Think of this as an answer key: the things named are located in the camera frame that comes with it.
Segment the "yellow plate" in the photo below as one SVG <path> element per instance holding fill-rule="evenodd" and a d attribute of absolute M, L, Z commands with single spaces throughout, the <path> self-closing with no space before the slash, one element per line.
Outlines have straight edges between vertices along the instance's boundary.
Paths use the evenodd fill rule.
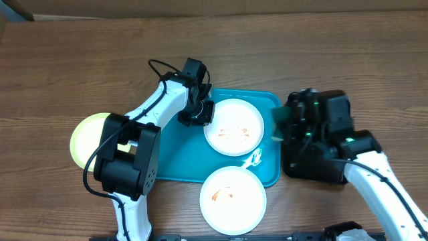
<path fill-rule="evenodd" d="M 70 153 L 74 162 L 82 169 L 85 168 L 89 157 L 100 144 L 102 127 L 110 113 L 98 113 L 84 119 L 75 129 L 70 140 Z M 118 150 L 129 152 L 131 145 L 118 144 Z M 89 166 L 89 171 L 94 171 L 95 159 Z"/>

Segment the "blue plastic tray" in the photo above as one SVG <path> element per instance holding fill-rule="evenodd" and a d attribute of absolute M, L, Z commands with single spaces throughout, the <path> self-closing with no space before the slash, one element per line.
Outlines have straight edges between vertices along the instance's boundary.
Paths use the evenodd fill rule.
<path fill-rule="evenodd" d="M 264 187 L 269 187 L 280 178 L 281 147 L 271 140 L 273 120 L 271 109 L 281 106 L 277 96 L 270 92 L 214 89 L 211 100 L 238 98 L 254 105 L 263 117 L 265 131 L 258 148 L 262 149 L 261 163 L 248 170 L 253 172 Z M 252 152 L 230 157 L 218 153 L 207 142 L 203 127 L 185 127 L 173 117 L 162 130 L 157 179 L 203 183 L 212 172 L 226 166 L 241 166 Z"/>

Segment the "wooden table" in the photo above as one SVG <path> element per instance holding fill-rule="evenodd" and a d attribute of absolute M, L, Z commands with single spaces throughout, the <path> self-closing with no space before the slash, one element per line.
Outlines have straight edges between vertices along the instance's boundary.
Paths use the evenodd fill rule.
<path fill-rule="evenodd" d="M 151 95 L 149 58 L 178 68 L 196 58 L 216 87 L 270 91 L 282 102 L 305 87 L 345 90 L 356 128 L 374 133 L 427 213 L 427 23 L 427 11 L 8 23 L 0 48 L 0 239 L 115 234 L 111 201 L 84 189 L 69 141 L 85 117 L 124 114 Z M 157 181 L 148 195 L 155 233 L 217 234 L 201 215 L 200 189 Z M 282 174 L 266 192 L 252 234 L 349 220 L 381 231 L 351 184 Z"/>

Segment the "white bowl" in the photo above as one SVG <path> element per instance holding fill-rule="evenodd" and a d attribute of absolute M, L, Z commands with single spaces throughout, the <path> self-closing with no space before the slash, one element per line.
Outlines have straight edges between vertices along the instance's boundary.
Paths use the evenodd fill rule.
<path fill-rule="evenodd" d="M 199 205 L 207 223 L 226 235 L 253 230 L 266 211 L 266 192 L 260 180 L 241 167 L 223 167 L 202 186 Z"/>
<path fill-rule="evenodd" d="M 203 132 L 214 150 L 236 157 L 251 152 L 260 144 L 264 122 L 254 105 L 228 99 L 215 104 L 213 122 L 205 126 Z"/>

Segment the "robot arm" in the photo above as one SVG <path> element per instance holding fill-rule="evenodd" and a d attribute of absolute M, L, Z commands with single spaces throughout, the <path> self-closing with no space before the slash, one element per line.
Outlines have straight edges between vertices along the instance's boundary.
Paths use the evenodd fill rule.
<path fill-rule="evenodd" d="M 274 119 L 279 129 L 277 138 L 284 144 L 287 175 L 339 184 L 349 181 L 391 240 L 427 237 L 426 232 L 421 231 L 428 230 L 426 216 L 395 177 L 381 146 L 369 131 L 354 130 L 350 103 L 343 91 L 307 89 L 291 93 L 286 106 L 274 110 Z M 389 187 L 386 179 L 356 163 L 386 177 L 403 200 Z M 337 235 L 330 238 L 336 240 L 341 233 L 335 232 Z"/>
<path fill-rule="evenodd" d="M 427 217 L 416 206 L 415 202 L 395 177 L 389 166 L 387 156 L 384 153 L 369 151 L 358 154 L 353 161 L 377 170 L 384 177 L 387 177 L 404 197 L 423 229 L 428 230 Z M 391 240 L 422 240 L 421 232 L 415 226 L 408 211 L 385 182 L 381 182 L 370 171 L 352 164 L 345 165 L 344 176 L 364 198 L 368 207 L 379 219 L 379 222 Z"/>
<path fill-rule="evenodd" d="M 161 130 L 178 113 L 178 121 L 186 125 L 203 126 L 213 119 L 214 102 L 206 100 L 211 85 L 202 84 L 206 67 L 198 60 L 188 59 L 182 72 L 169 72 L 153 95 L 126 116 L 111 114 L 104 122 L 100 144 L 112 133 L 123 127 L 121 135 L 107 142 L 100 150 L 94 168 L 94 178 L 101 181 L 104 191 L 123 203 L 125 225 L 131 241 L 146 241 L 152 227 L 147 215 L 147 193 L 157 174 Z M 154 105 L 144 116 L 129 123 L 143 111 Z M 131 143 L 137 146 L 136 154 L 119 151 L 117 144 Z M 118 241 L 127 241 L 123 227 L 122 210 L 112 200 L 118 221 Z"/>

